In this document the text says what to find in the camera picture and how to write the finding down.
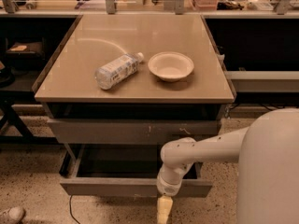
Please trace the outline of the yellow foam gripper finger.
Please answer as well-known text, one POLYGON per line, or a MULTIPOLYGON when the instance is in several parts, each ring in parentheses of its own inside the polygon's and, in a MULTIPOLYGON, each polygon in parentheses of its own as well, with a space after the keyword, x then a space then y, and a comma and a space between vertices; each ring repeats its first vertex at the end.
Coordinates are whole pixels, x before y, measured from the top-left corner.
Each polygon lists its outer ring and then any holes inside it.
POLYGON ((173 206, 173 199, 168 196, 161 196, 157 200, 157 224, 169 224, 170 214, 173 206))

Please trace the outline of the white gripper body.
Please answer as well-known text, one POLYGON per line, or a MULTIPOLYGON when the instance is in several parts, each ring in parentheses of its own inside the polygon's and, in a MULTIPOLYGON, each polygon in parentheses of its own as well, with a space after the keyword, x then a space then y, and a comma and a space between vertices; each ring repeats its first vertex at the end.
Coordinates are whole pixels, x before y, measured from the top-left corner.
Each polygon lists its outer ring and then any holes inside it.
POLYGON ((181 188, 183 177, 190 169, 189 164, 177 168, 163 164, 157 175, 157 190, 168 197, 176 196, 181 188))

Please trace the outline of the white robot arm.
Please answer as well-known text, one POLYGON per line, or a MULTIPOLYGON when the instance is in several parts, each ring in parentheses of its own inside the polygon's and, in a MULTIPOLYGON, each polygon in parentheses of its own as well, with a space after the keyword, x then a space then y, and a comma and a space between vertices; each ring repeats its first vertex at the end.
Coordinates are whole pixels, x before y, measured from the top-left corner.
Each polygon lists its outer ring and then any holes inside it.
POLYGON ((236 224, 299 224, 299 109, 268 112, 234 132, 202 141, 166 143, 157 176, 157 223, 168 222, 172 198, 196 162, 238 163, 236 224))

